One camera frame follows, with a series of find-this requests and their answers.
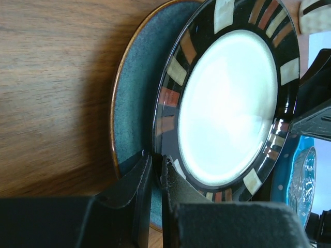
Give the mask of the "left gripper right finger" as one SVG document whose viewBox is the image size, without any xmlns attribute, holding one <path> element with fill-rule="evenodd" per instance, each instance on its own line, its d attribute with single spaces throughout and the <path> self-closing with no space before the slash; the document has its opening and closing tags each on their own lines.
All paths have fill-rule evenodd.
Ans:
<svg viewBox="0 0 331 248">
<path fill-rule="evenodd" d="M 164 247 L 310 247 L 297 215 L 285 204 L 212 203 L 162 162 Z"/>
</svg>

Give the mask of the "dark blue glazed plate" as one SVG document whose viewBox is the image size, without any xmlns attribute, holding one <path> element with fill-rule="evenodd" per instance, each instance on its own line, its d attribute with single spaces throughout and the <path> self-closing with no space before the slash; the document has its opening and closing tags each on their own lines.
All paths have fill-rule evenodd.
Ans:
<svg viewBox="0 0 331 248">
<path fill-rule="evenodd" d="M 109 111 L 110 148 L 118 177 L 152 150 L 154 106 L 163 67 L 178 34 L 200 5 L 200 1 L 160 5 L 139 24 L 123 52 Z"/>
</svg>

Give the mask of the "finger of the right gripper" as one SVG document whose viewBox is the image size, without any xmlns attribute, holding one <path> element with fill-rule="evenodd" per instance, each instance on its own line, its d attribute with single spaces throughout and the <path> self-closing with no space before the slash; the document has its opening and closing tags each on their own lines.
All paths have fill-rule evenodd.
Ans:
<svg viewBox="0 0 331 248">
<path fill-rule="evenodd" d="M 301 78 L 288 131 L 330 141 L 330 49 L 321 49 Z"/>
</svg>

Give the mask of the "black striped plate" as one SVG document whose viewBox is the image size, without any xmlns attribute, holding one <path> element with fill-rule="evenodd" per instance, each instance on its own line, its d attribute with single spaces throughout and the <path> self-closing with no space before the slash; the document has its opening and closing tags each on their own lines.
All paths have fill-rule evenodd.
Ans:
<svg viewBox="0 0 331 248">
<path fill-rule="evenodd" d="M 205 1 L 179 33 L 158 87 L 153 153 L 212 202 L 247 201 L 271 173 L 300 76 L 282 1 Z"/>
</svg>

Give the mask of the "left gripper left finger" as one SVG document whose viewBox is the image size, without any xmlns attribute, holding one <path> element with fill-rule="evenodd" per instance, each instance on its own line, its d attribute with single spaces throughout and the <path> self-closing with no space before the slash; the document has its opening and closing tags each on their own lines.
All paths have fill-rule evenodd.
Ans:
<svg viewBox="0 0 331 248">
<path fill-rule="evenodd" d="M 147 153 L 128 174 L 92 197 L 76 247 L 147 247 L 152 177 Z"/>
</svg>

